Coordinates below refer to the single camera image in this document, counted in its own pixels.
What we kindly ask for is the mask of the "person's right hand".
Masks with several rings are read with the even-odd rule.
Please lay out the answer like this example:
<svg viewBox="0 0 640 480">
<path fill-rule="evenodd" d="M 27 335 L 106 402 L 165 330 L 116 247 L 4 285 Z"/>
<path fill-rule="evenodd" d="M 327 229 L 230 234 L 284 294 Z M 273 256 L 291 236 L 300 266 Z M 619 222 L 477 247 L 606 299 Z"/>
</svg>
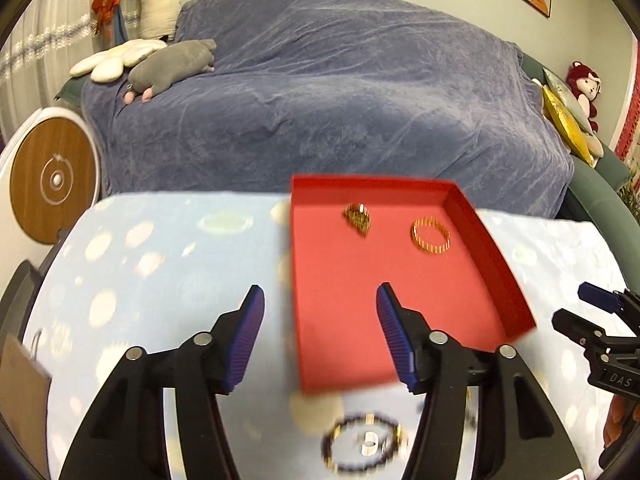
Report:
<svg viewBox="0 0 640 480">
<path fill-rule="evenodd" d="M 625 423 L 625 413 L 628 408 L 633 407 L 631 413 L 634 422 L 640 422 L 640 406 L 638 402 L 631 402 L 623 396 L 613 396 L 610 407 L 608 408 L 608 416 L 606 416 L 603 428 L 604 447 L 611 446 L 623 432 Z"/>
</svg>

